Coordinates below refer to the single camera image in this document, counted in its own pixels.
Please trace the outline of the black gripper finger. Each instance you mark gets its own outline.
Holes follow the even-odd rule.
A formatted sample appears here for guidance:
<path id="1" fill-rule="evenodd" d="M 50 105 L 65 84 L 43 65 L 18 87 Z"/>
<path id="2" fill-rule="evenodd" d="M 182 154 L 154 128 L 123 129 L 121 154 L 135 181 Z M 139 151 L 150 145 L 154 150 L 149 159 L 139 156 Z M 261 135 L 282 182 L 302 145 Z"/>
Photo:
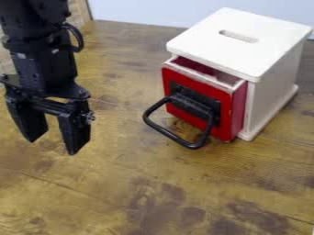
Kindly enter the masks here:
<path id="1" fill-rule="evenodd" d="M 95 114 L 87 100 L 70 101 L 66 104 L 66 110 L 58 116 L 58 121 L 70 155 L 75 155 L 89 143 L 94 120 Z"/>
<path id="2" fill-rule="evenodd" d="M 30 142 L 35 142 L 49 131 L 45 113 L 35 110 L 32 104 L 19 97 L 6 95 L 6 101 L 20 133 Z"/>

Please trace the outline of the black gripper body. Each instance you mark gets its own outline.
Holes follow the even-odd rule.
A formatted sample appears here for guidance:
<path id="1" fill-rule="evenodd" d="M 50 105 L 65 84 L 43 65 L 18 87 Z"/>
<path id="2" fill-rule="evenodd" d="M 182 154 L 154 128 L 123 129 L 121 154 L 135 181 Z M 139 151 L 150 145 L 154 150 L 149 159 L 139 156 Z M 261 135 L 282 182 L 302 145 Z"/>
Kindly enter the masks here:
<path id="1" fill-rule="evenodd" d="M 16 69 L 0 79 L 7 95 L 19 97 L 43 113 L 61 115 L 70 101 L 89 101 L 90 93 L 77 83 L 75 53 L 85 47 L 78 30 L 27 36 L 20 31 L 2 38 Z"/>

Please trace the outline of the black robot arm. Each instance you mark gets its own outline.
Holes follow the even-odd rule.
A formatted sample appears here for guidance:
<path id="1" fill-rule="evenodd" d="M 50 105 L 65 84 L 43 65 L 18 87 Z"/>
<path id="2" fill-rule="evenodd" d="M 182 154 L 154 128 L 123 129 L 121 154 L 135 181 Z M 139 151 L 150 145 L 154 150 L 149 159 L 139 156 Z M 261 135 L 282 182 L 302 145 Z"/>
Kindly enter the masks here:
<path id="1" fill-rule="evenodd" d="M 90 141 L 94 112 L 90 92 L 77 84 L 85 41 L 70 16 L 69 0 L 0 0 L 2 43 L 16 69 L 0 75 L 11 117 L 31 142 L 49 132 L 46 117 L 58 117 L 74 155 Z"/>

